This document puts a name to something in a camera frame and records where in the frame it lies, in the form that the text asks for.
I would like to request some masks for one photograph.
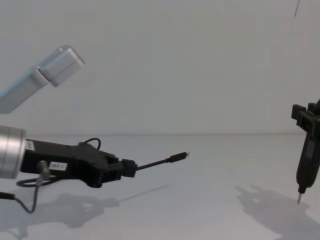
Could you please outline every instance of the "white label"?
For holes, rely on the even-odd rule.
[[[52,162],[50,162],[49,169],[50,170],[65,171],[67,169],[67,166],[68,166],[68,163],[52,161]]]
[[[33,141],[30,141],[30,140],[26,140],[26,141],[25,141],[25,149],[31,150],[31,151],[36,150],[36,149],[35,149],[34,142],[33,142]]]

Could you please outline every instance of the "silver cylindrical joint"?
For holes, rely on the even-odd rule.
[[[0,178],[15,179],[20,170],[26,144],[26,131],[0,126]]]

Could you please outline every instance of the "white backdrop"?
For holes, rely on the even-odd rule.
[[[2,0],[0,89],[56,47],[86,67],[1,124],[30,134],[291,133],[320,98],[320,3]]]

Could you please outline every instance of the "cable connector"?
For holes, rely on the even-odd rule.
[[[37,168],[38,168],[38,171],[39,171],[41,178],[44,181],[48,180],[50,178],[51,174],[50,174],[50,170],[48,168],[48,164],[46,161],[42,160],[42,161],[38,162]]]
[[[182,153],[178,153],[176,155],[172,155],[171,157],[167,158],[167,163],[175,163],[181,160],[186,159],[189,156],[188,152],[182,152]]]

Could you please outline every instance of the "black mount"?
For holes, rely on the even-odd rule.
[[[296,120],[296,125],[306,131],[312,140],[320,141],[320,100],[309,103],[307,108],[293,105],[291,118]]]

